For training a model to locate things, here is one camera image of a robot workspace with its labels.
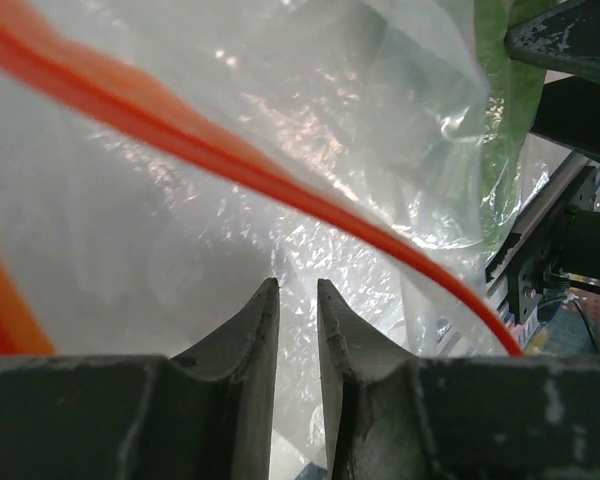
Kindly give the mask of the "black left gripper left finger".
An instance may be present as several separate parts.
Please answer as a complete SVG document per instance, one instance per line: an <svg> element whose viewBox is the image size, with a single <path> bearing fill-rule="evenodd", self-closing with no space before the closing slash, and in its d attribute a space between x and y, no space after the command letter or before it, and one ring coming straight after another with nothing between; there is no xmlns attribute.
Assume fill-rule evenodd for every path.
<svg viewBox="0 0 600 480"><path fill-rule="evenodd" d="M264 479L279 286L180 354L0 356L0 479Z"/></svg>

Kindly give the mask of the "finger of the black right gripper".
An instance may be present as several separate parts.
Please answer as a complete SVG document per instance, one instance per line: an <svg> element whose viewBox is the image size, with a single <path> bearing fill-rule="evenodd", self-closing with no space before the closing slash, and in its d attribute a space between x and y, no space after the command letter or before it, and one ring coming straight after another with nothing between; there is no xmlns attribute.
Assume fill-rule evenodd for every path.
<svg viewBox="0 0 600 480"><path fill-rule="evenodd" d="M531 132L600 163L600 84L578 77L545 84Z"/></svg>
<svg viewBox="0 0 600 480"><path fill-rule="evenodd" d="M600 0L565 1L511 26L509 57L600 84Z"/></svg>

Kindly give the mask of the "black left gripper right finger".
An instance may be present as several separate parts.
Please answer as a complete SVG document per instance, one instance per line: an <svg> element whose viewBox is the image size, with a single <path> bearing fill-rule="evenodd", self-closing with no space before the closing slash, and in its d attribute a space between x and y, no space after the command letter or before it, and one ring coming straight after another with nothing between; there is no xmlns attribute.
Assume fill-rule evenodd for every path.
<svg viewBox="0 0 600 480"><path fill-rule="evenodd" d="M333 479L600 479L600 356L420 358L317 284Z"/></svg>

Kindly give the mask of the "green fake leafy vegetable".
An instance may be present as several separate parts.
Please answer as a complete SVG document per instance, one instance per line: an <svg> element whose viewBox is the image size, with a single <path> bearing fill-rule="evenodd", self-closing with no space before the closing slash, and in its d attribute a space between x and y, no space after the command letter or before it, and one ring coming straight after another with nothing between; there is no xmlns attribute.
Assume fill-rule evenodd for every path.
<svg viewBox="0 0 600 480"><path fill-rule="evenodd" d="M535 118L546 71L509 58L504 39L510 26L551 9L554 1L476 1L478 61L490 94L481 144L481 220L484 250L495 254L522 201L521 151Z"/></svg>

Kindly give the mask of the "clear zip top bag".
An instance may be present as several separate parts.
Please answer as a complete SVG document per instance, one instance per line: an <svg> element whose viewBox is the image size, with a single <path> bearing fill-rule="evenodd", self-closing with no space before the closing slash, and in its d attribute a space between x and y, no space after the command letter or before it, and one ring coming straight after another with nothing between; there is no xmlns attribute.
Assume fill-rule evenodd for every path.
<svg viewBox="0 0 600 480"><path fill-rule="evenodd" d="M281 287L273 479L326 465L316 283L425 357L487 298L476 1L0 1L0 353L172 353Z"/></svg>

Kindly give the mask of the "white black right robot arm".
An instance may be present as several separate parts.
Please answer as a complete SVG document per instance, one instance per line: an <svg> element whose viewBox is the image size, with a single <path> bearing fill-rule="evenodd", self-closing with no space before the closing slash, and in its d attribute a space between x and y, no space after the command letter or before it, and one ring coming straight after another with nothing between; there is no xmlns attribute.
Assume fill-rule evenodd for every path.
<svg viewBox="0 0 600 480"><path fill-rule="evenodd" d="M563 74L544 86L533 134L600 164L600 1L565 1L514 24L509 57ZM556 236L564 271L600 280L600 213L574 213Z"/></svg>

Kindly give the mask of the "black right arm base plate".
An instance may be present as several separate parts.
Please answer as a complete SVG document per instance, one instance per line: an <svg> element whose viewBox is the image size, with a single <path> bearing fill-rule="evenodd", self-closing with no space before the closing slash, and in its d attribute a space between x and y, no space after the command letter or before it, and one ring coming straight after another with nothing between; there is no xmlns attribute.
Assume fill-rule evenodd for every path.
<svg viewBox="0 0 600 480"><path fill-rule="evenodd" d="M522 238L521 246L506 266L507 303L515 325L527 322L547 289L567 214L593 210L596 171L593 166L585 166L555 200L543 204L545 211Z"/></svg>

